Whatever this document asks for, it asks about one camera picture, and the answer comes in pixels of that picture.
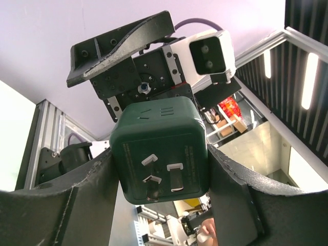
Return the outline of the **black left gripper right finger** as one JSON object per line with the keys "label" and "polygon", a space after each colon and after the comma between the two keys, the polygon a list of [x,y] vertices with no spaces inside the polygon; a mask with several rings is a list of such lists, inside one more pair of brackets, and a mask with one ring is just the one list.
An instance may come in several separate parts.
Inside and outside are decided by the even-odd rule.
{"label": "black left gripper right finger", "polygon": [[270,179],[208,146],[220,245],[327,245],[327,191]]}

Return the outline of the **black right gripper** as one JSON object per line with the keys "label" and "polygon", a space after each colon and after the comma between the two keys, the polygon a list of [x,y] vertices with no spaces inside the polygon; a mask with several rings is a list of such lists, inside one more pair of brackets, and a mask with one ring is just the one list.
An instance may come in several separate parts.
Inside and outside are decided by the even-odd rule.
{"label": "black right gripper", "polygon": [[210,85],[194,98],[179,57],[171,48],[130,58],[147,44],[174,32],[171,15],[165,10],[73,45],[67,87],[91,79],[114,122],[133,103],[184,96],[209,110],[241,89],[236,81]]}

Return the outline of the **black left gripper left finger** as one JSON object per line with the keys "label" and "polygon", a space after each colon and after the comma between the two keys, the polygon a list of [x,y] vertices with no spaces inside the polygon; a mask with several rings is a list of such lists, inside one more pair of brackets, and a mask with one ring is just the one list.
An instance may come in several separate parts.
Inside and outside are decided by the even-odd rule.
{"label": "black left gripper left finger", "polygon": [[107,149],[33,189],[1,192],[1,245],[108,245],[117,189]]}

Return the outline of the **dark green cube socket adapter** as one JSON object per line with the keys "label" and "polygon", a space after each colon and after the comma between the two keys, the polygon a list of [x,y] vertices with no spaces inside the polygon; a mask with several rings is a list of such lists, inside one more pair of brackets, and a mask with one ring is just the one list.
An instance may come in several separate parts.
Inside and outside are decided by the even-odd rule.
{"label": "dark green cube socket adapter", "polygon": [[132,204],[197,198],[209,190],[206,128],[187,97],[127,106],[109,141]]}

